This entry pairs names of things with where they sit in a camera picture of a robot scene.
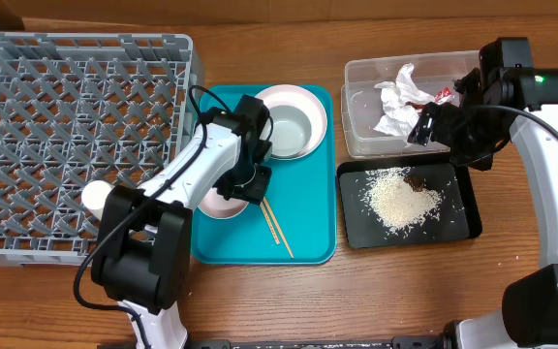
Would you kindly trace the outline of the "grey bowl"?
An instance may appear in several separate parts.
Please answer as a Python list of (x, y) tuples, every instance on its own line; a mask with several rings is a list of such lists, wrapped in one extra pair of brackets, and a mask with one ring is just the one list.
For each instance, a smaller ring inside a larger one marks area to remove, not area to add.
[(308, 144), (312, 130), (308, 116), (293, 106), (275, 106), (270, 110), (273, 119), (272, 156), (295, 158)]

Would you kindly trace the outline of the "cream white cup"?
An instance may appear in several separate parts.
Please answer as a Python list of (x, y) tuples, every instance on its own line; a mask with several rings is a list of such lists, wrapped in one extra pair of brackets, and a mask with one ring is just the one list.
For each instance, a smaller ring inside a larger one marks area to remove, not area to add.
[(114, 186), (103, 180), (92, 180), (81, 191), (81, 203), (90, 213), (101, 220), (106, 201)]

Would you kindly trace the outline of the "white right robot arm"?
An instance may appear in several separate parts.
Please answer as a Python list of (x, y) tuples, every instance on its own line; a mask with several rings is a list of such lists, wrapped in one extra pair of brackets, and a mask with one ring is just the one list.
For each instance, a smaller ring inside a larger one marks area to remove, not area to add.
[(517, 149), (538, 218), (538, 269), (513, 282), (501, 307), (445, 330), (453, 348), (558, 348), (558, 69), (534, 66), (525, 38), (500, 38), (455, 82), (458, 105), (426, 104), (408, 142), (444, 144), (451, 162), (480, 171)]

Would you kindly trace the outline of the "white rice pile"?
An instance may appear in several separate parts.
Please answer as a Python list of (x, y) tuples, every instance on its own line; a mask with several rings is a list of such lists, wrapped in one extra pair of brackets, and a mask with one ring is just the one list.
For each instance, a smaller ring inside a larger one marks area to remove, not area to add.
[(434, 189), (414, 192), (404, 181), (410, 167), (394, 167), (365, 172), (359, 190), (361, 210), (372, 217), (384, 230), (386, 237), (406, 239), (416, 228), (421, 228), (427, 219), (440, 220), (440, 211), (445, 195)]

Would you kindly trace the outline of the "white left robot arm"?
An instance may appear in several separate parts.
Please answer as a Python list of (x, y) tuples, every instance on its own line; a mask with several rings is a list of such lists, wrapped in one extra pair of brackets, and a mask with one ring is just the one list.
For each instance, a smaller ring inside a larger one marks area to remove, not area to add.
[(100, 198), (97, 245), (86, 265), (94, 283), (126, 313), (140, 348), (181, 348), (187, 333), (176, 300), (189, 271), (193, 214), (216, 190), (258, 205), (271, 179), (264, 161), (270, 113), (244, 95), (235, 109), (198, 114), (195, 136), (158, 174), (137, 188), (116, 185)]

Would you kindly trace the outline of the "white napkin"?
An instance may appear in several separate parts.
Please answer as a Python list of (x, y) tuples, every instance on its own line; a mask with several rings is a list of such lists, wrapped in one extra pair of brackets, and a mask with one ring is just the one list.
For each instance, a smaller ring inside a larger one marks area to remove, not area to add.
[(419, 120), (418, 106), (435, 101), (435, 97), (417, 88), (412, 80), (415, 67), (404, 64), (395, 81), (382, 81), (375, 85), (380, 90), (383, 115), (374, 130), (389, 136), (406, 138)]

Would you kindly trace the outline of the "brown food scrap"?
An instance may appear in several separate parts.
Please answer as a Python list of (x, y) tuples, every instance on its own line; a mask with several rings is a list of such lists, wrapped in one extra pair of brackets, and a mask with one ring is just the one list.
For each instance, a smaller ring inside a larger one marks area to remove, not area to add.
[(421, 192), (426, 189), (425, 179), (416, 174), (409, 174), (404, 177), (404, 181), (413, 189), (414, 192)]

